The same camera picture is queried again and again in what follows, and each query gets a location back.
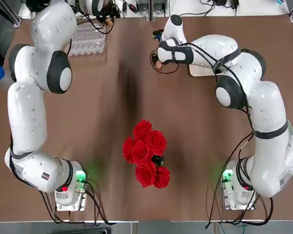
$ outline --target power cord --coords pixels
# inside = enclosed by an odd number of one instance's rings
[[[143,12],[147,12],[148,13],[148,11],[147,10],[143,10],[143,11],[139,11],[138,13],[143,13]]]
[[[213,207],[214,207],[214,203],[215,203],[215,199],[216,199],[216,192],[217,192],[217,188],[219,186],[219,182],[220,182],[220,179],[221,179],[221,176],[227,166],[227,164],[229,163],[231,157],[233,156],[234,152],[236,151],[236,149],[242,144],[242,142],[245,141],[245,139],[249,138],[250,136],[252,135],[252,133],[248,134],[247,136],[245,136],[238,144],[237,146],[234,148],[233,152],[230,154],[230,156],[228,157],[223,169],[221,170],[221,173],[220,173],[220,176],[218,178],[218,181],[217,181],[217,184],[216,184],[216,188],[215,188],[215,192],[214,192],[214,196],[213,196],[213,202],[211,204],[211,210],[210,210],[210,214],[209,214],[209,222],[208,224],[205,226],[205,229],[209,228],[210,224],[211,224],[211,216],[212,216],[212,213],[213,213]]]
[[[72,41],[73,41],[73,39],[71,39],[70,42],[69,42],[69,48],[68,48],[68,51],[66,53],[67,56],[68,56],[68,54],[70,52],[70,49],[72,48]]]
[[[91,20],[90,17],[89,17],[89,14],[86,14],[85,12],[82,12],[79,8],[77,8],[77,7],[75,7],[75,6],[72,6],[72,5],[71,5],[71,7],[74,8],[74,9],[76,9],[76,11],[80,12],[81,15],[82,15],[82,18],[85,17],[85,18],[89,21],[89,23],[91,23],[91,25],[92,25],[96,30],[98,30],[100,33],[107,35],[107,34],[109,34],[109,33],[112,31],[112,29],[113,29],[113,27],[114,27],[114,24],[115,24],[115,20],[114,20],[114,18],[112,18],[113,25],[112,25],[112,27],[110,28],[110,30],[109,30],[108,32],[102,32],[102,31],[100,31],[100,29],[102,29],[102,28],[104,27],[105,23],[103,23],[103,25],[102,25],[101,28],[98,28],[98,27],[96,27],[96,26],[93,24],[92,21],[93,21],[94,19]]]
[[[123,17],[125,18],[125,15],[124,15],[123,12],[119,9],[119,7],[118,7],[116,1],[113,0],[113,2],[114,2],[114,4],[115,4],[115,6],[117,7],[118,11],[119,11],[119,12],[123,15]]]
[[[87,182],[87,184],[90,186],[91,191],[93,192],[94,189],[93,189],[93,187],[92,187],[92,184],[89,183],[89,182]],[[89,195],[89,197],[93,200],[95,206],[98,208],[98,211],[99,211],[99,214],[100,214],[102,220],[104,221],[104,223],[105,223],[106,225],[112,226],[112,225],[117,224],[117,223],[110,223],[110,222],[108,222],[108,220],[107,220],[105,214],[103,214],[103,212],[102,212],[102,210],[101,210],[101,206],[99,206],[97,200],[96,200],[95,197],[94,197],[94,192],[93,192],[93,195],[92,195],[91,193],[89,193],[88,191],[86,191],[85,193],[86,193],[87,195]]]
[[[172,71],[172,72],[161,72],[161,71],[157,70],[156,67],[154,66],[153,62],[152,62],[152,57],[153,57],[153,55],[155,55],[155,51],[157,51],[157,50],[153,50],[151,52],[151,54],[150,54],[150,63],[151,63],[151,66],[153,67],[153,69],[155,71],[157,71],[158,73],[161,73],[161,74],[172,74],[172,73],[175,73],[178,70],[179,64],[177,64],[176,69],[174,71]]]
[[[208,11],[206,11],[206,12],[202,12],[202,13],[183,13],[183,14],[180,14],[179,16],[184,16],[184,15],[192,15],[192,16],[204,15],[204,16],[206,16],[209,12],[211,12],[215,8],[215,5],[216,5],[215,2],[212,5],[207,4],[207,3],[204,3],[204,4],[210,6],[210,9]]]

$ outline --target brown table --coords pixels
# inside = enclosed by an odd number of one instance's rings
[[[171,75],[152,69],[149,54],[158,45],[151,39],[152,31],[165,23],[166,19],[117,20],[105,54],[69,59],[70,90],[64,95],[45,94],[48,139],[43,150],[77,160],[89,171],[100,185],[109,220],[207,220],[209,177],[219,172],[250,132],[243,113],[217,102],[214,78],[193,78],[185,65]],[[236,39],[240,48],[259,52],[267,62],[264,79],[279,86],[293,125],[293,23],[288,16],[184,18],[184,31],[188,41],[222,34]],[[28,21],[15,30],[11,47],[17,43],[32,44]],[[38,191],[18,182],[4,164],[9,146],[6,103],[6,92],[0,90],[0,221],[50,220]],[[134,166],[122,156],[123,141],[144,118],[167,138],[165,165],[171,181],[166,189],[143,189]],[[253,152],[251,142],[242,155]],[[211,201],[210,189],[208,211]],[[293,178],[274,201],[272,219],[293,220]],[[78,219],[92,220],[92,212],[89,200]],[[224,219],[237,215],[225,212]],[[262,205],[246,218],[264,219]],[[217,209],[213,220],[219,220]]]

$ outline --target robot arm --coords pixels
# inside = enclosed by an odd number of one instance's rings
[[[12,142],[5,164],[32,187],[55,192],[56,203],[63,206],[81,200],[76,189],[84,186],[85,173],[79,163],[40,150],[47,138],[43,94],[63,94],[70,87],[72,72],[62,48],[76,27],[71,7],[64,1],[52,2],[32,21],[34,46],[16,45],[9,57],[15,83],[8,90]]]
[[[103,7],[104,0],[67,0],[70,6],[76,7],[80,12],[97,16]]]
[[[225,183],[231,209],[240,205],[245,209],[253,189],[260,195],[272,197],[293,175],[293,135],[289,132],[282,96],[276,84],[261,81],[266,63],[260,54],[245,49],[240,51],[234,39],[222,35],[208,35],[184,44],[182,26],[179,16],[169,18],[157,50],[158,60],[162,64],[174,62],[211,69],[220,62],[216,68],[224,75],[215,87],[218,101],[225,107],[242,109],[244,93],[248,100],[255,155],[241,162],[232,160],[226,168],[230,179],[226,178]],[[197,53],[200,51],[196,46],[216,61]],[[222,65],[235,73],[244,93],[234,75]],[[245,168],[246,175],[239,173],[240,166]]]

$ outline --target floor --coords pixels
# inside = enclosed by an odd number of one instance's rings
[[[263,227],[235,227],[230,224],[223,224],[223,231],[220,226],[218,232],[214,232],[213,224],[206,230],[206,222],[183,222],[171,223],[168,221],[150,221],[141,222],[138,226],[138,234],[293,234],[293,221],[291,222],[276,222],[271,221]],[[107,229],[108,234],[130,234],[131,224],[117,224],[112,227],[100,225],[98,229]],[[0,234],[55,234],[68,231],[87,231],[91,230],[91,226],[84,227],[79,224],[54,224],[51,222],[45,223],[0,223]]]
[[[17,9],[20,5],[20,1],[6,0],[6,2],[13,8]],[[287,0],[289,9],[293,6],[293,0]],[[12,38],[13,26],[5,22],[0,17],[0,52],[5,56],[8,49],[10,40]],[[189,222],[189,223],[171,223],[171,222],[142,222],[138,225],[139,234],[157,234],[157,233],[201,233],[201,234],[212,234],[214,233],[213,225],[209,229],[205,230],[205,222]],[[245,231],[243,228],[234,227],[231,225],[222,225],[225,234],[293,234],[293,221],[291,222],[275,222],[272,221],[263,227],[246,227]],[[44,223],[0,223],[0,233],[10,234],[48,234],[58,233],[64,231],[77,231],[77,230],[89,230],[91,227],[85,227],[83,225],[69,225],[61,224],[57,225],[51,222]],[[128,234],[131,231],[131,224],[117,224],[113,227],[106,227],[102,225],[103,229],[108,229],[109,233]]]

